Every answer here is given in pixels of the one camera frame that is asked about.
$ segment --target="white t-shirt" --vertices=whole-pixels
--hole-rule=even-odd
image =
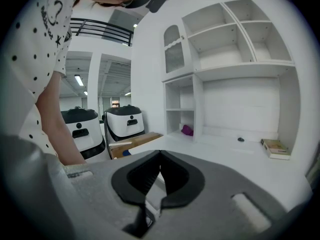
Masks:
[[[71,42],[69,28],[75,0],[30,0],[12,24],[4,43],[4,58],[15,76],[33,95],[34,103],[53,71],[65,74]],[[57,155],[42,131],[40,113],[33,105],[19,136]]]

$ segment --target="ceiling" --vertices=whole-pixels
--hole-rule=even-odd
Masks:
[[[88,76],[90,56],[68,55],[65,61],[66,75],[60,84],[60,98],[86,97],[84,91],[88,90]],[[80,86],[75,79],[80,75],[84,86]],[[131,65],[101,57],[99,78],[97,84],[98,96],[118,97],[128,93],[131,79]]]

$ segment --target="white countertop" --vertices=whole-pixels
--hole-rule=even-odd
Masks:
[[[292,208],[307,201],[312,190],[292,160],[268,158],[259,142],[238,142],[214,136],[211,144],[186,141],[183,136],[163,136],[129,150],[132,155],[166,150],[193,156],[234,169],[276,198],[283,207]]]

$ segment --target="balcony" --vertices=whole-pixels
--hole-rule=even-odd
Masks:
[[[73,36],[104,39],[132,47],[134,32],[117,25],[99,20],[71,18],[70,27]]]

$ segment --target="cabinet door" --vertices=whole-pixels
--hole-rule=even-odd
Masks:
[[[189,41],[183,21],[177,21],[163,32],[162,81],[193,72]]]

